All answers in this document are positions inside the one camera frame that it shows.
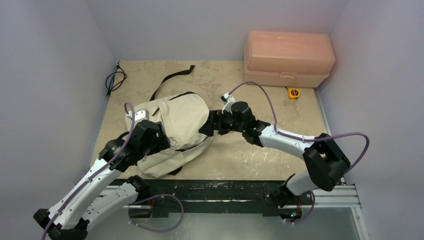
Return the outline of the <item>beige canvas backpack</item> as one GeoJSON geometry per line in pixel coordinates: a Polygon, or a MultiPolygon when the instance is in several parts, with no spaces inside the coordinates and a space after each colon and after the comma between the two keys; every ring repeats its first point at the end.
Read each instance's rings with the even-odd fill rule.
{"type": "Polygon", "coordinates": [[[169,149],[146,155],[137,162],[139,171],[149,178],[176,175],[213,142],[212,136],[199,133],[208,119],[210,109],[206,101],[195,92],[186,91],[157,98],[155,91],[149,101],[134,107],[135,112],[141,109],[149,111],[149,121],[161,122],[170,140],[169,149]]]}

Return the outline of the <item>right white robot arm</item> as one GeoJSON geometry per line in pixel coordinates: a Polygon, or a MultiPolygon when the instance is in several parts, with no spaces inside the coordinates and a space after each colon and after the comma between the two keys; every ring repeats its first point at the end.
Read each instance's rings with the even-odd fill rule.
{"type": "Polygon", "coordinates": [[[351,162],[326,133],[318,137],[283,131],[273,124],[256,119],[244,101],[229,110],[211,110],[199,133],[208,137],[229,132],[241,133],[250,144],[276,149],[304,161],[306,171],[294,174],[282,185],[280,196],[288,204],[315,189],[330,192],[351,167],[351,162]]]}

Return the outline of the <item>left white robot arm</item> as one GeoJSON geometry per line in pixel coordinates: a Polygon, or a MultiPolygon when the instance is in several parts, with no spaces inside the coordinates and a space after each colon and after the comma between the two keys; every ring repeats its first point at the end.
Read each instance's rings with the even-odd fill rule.
{"type": "Polygon", "coordinates": [[[121,207],[142,205],[150,197],[149,185],[131,176],[112,194],[99,197],[103,190],[147,154],[170,147],[160,123],[141,120],[130,130],[108,141],[83,178],[54,206],[40,208],[33,215],[43,229],[41,238],[83,240],[99,222],[121,207]]]}

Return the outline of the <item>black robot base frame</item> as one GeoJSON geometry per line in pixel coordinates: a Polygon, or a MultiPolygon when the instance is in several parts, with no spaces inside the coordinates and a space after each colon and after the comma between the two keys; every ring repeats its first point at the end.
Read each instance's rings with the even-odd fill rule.
{"type": "Polygon", "coordinates": [[[140,218],[167,218],[173,213],[261,214],[296,221],[315,203],[311,191],[289,196],[283,180],[114,180],[112,190],[124,183],[141,188],[129,215],[140,218]]]}

